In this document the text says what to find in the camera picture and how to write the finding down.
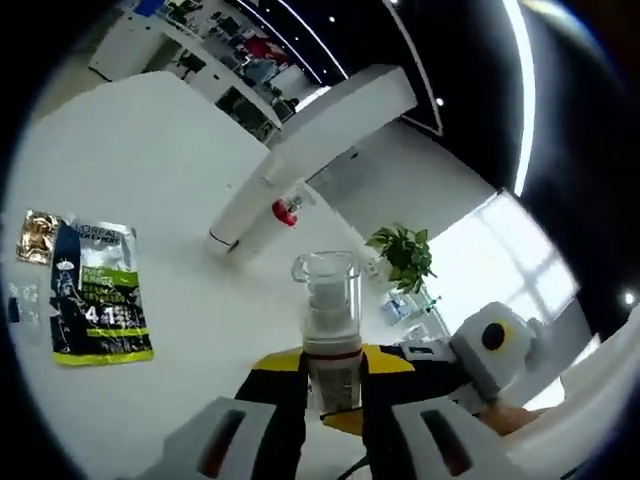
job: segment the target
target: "ceiling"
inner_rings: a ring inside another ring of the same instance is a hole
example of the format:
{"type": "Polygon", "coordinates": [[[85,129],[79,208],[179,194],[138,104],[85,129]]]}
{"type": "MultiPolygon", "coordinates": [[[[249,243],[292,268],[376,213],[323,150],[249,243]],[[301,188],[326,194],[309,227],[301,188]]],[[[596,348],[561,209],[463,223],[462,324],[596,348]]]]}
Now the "ceiling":
{"type": "Polygon", "coordinates": [[[640,294],[629,221],[637,212],[628,201],[640,131],[620,69],[584,25],[558,16],[548,0],[522,0],[523,45],[505,8],[513,0],[286,0],[290,8],[285,0],[227,1],[261,23],[248,4],[277,29],[312,82],[335,85],[373,63],[401,65],[419,102],[405,121],[496,189],[513,191],[521,157],[530,159],[521,202],[572,267],[593,329],[607,337],[626,319],[620,292],[640,294]]]}

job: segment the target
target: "ceiling light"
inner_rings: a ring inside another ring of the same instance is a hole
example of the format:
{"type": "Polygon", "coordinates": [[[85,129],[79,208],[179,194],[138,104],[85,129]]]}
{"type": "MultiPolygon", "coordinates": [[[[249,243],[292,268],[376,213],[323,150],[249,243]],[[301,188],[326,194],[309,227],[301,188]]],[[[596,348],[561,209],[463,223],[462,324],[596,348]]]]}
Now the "ceiling light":
{"type": "MultiPolygon", "coordinates": [[[[278,0],[278,2],[287,10],[289,10],[289,13],[291,13],[291,15],[293,15],[294,17],[296,17],[296,20],[298,20],[302,26],[304,28],[307,29],[307,31],[311,34],[311,36],[315,39],[316,42],[318,42],[318,44],[322,47],[322,49],[327,53],[327,55],[329,55],[329,58],[331,59],[331,61],[333,62],[333,64],[338,68],[338,70],[340,70],[340,73],[342,74],[342,76],[345,78],[345,80],[347,78],[349,78],[349,75],[347,75],[347,72],[344,70],[344,68],[342,68],[342,65],[340,65],[340,63],[338,62],[338,59],[336,57],[333,56],[333,54],[331,53],[331,50],[329,50],[329,47],[327,47],[324,43],[322,43],[322,40],[320,40],[320,37],[318,37],[318,35],[316,35],[316,32],[314,32],[311,27],[309,25],[307,25],[307,23],[300,17],[300,15],[298,15],[296,13],[296,11],[291,8],[289,5],[287,5],[286,3],[284,3],[283,0],[278,0]]],[[[334,17],[329,17],[329,21],[330,22],[335,22],[336,19],[334,17]]]]}
{"type": "Polygon", "coordinates": [[[313,74],[313,76],[316,78],[316,80],[318,80],[318,82],[322,83],[322,80],[320,80],[320,77],[316,74],[316,72],[314,72],[314,71],[313,71],[313,69],[309,66],[309,64],[308,64],[307,62],[305,62],[305,61],[304,61],[304,58],[302,58],[302,57],[300,56],[300,54],[297,52],[297,50],[296,50],[295,48],[293,48],[293,47],[289,44],[289,42],[287,42],[287,40],[286,40],[282,35],[280,35],[280,33],[278,33],[278,31],[277,31],[275,28],[273,28],[273,27],[269,24],[269,22],[267,22],[264,18],[262,18],[262,17],[260,16],[260,14],[259,14],[258,12],[256,12],[253,8],[251,8],[249,5],[247,5],[246,3],[244,3],[244,1],[243,1],[243,0],[238,0],[238,3],[239,3],[240,5],[242,5],[243,7],[245,7],[247,10],[249,10],[251,13],[253,13],[253,14],[256,16],[256,18],[257,18],[258,20],[260,20],[260,21],[264,22],[264,23],[265,23],[265,24],[266,24],[266,25],[271,29],[271,31],[272,31],[273,33],[275,33],[275,34],[276,34],[276,36],[277,36],[280,40],[282,40],[282,42],[283,42],[287,47],[289,47],[289,48],[291,49],[291,51],[294,53],[294,55],[295,55],[296,57],[298,57],[298,58],[300,59],[300,61],[303,63],[303,65],[305,65],[305,66],[309,69],[309,71],[313,74]]]}
{"type": "Polygon", "coordinates": [[[520,196],[524,189],[524,180],[527,177],[529,160],[531,159],[531,149],[533,148],[533,126],[536,115],[536,81],[531,42],[529,40],[529,34],[527,33],[527,27],[524,23],[524,17],[522,16],[522,10],[520,10],[520,6],[518,5],[518,0],[502,0],[502,3],[507,11],[513,33],[516,36],[516,46],[518,47],[520,70],[522,72],[522,91],[524,96],[522,141],[520,143],[520,158],[518,159],[516,181],[513,187],[513,193],[520,196]]]}
{"type": "Polygon", "coordinates": [[[624,303],[626,303],[627,305],[633,305],[635,301],[636,301],[636,296],[633,293],[626,292],[624,294],[624,303]]]}

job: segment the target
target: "white table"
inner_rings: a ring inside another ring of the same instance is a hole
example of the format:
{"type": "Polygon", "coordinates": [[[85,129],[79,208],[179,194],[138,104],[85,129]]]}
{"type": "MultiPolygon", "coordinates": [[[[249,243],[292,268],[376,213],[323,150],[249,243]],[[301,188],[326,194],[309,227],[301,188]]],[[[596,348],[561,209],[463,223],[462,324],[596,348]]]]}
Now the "white table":
{"type": "MultiPolygon", "coordinates": [[[[90,478],[134,476],[159,459],[164,438],[217,396],[233,396],[261,356],[298,345],[304,295],[290,279],[298,254],[350,249],[343,220],[318,198],[297,228],[244,271],[204,248],[207,230],[267,154],[214,105],[169,73],[85,93],[26,135],[6,197],[5,262],[27,209],[136,227],[143,305],[155,358],[64,368],[51,355],[48,313],[39,344],[13,331],[43,417],[90,478]]],[[[20,264],[38,272],[44,267],[20,264]]],[[[41,291],[43,297],[48,287],[41,291]]],[[[363,337],[397,340],[364,291],[363,337]]],[[[331,478],[364,452],[356,437],[310,422],[299,478],[331,478]]]]}

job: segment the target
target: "potted plant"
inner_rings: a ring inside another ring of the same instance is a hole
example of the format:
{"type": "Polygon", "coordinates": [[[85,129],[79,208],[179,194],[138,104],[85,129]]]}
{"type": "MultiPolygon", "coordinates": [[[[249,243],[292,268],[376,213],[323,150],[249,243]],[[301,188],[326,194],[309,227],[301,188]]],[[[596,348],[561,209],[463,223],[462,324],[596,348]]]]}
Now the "potted plant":
{"type": "Polygon", "coordinates": [[[431,271],[429,232],[414,232],[399,223],[394,229],[382,227],[376,231],[367,245],[380,252],[391,265],[389,281],[404,294],[417,294],[424,285],[424,277],[436,276],[431,271]]]}

